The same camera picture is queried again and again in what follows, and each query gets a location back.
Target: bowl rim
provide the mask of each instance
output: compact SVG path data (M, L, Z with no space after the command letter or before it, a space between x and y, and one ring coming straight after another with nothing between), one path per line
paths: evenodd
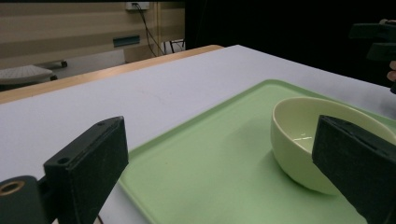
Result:
M353 107L352 105L347 105L341 102L337 102L335 100L332 99L323 99L323 98L318 98L318 97L312 97L312 96L295 96L295 97L290 97L290 98L285 98L279 102L277 102L273 108L273 112L272 112L272 121L274 122L274 124L276 125L276 127L282 132L282 134L284 136L287 137L287 139L290 140L290 142L294 145L297 146L299 149L302 149L303 152L307 153L308 155L312 155L312 150L309 151L307 148L301 146L300 144L297 144L295 141L293 141L293 139L284 131L283 127L278 123L278 120L276 119L276 109L278 108L279 105L285 104L286 102L289 101L295 101L295 100L307 100L307 101L317 101L317 102L324 102L326 104L333 104L336 106L340 106L346 109L350 109L351 111L353 111L354 113L358 113L361 116L365 117L366 119L371 120L372 122L378 124L378 126L381 126L382 129L386 130L388 133L392 133L393 135L393 142L391 142L392 144L396 145L396 133L393 132L388 126L386 126L385 124L383 124L382 122L380 122L379 120L373 118L372 116L360 111L359 109Z

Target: white outlet box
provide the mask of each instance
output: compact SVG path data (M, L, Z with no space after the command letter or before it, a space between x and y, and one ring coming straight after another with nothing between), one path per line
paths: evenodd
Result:
M126 2L125 3L126 10L138 10L138 9L149 9L149 2Z

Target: finger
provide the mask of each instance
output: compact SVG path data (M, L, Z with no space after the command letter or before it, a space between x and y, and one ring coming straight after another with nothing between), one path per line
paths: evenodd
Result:
M396 61L391 61L389 67L393 70L396 70Z
M387 78L388 78L390 81L395 81L395 80L396 80L396 71L390 71L390 72L388 72Z

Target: light green bowl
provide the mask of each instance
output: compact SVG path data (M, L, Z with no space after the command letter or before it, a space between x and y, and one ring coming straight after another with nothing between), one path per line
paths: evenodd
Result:
M271 122L271 143L280 167L292 179L309 189L340 195L341 192L312 162L319 115L352 122L394 145L395 134L367 114L333 101L295 97L276 104Z

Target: white tabletop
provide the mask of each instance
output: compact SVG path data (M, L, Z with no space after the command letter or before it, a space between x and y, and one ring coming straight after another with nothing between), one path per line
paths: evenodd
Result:
M41 178L47 159L100 120L124 116L132 150L266 79L396 118L389 88L232 46L0 105L0 180ZM118 184L100 216L147 223Z

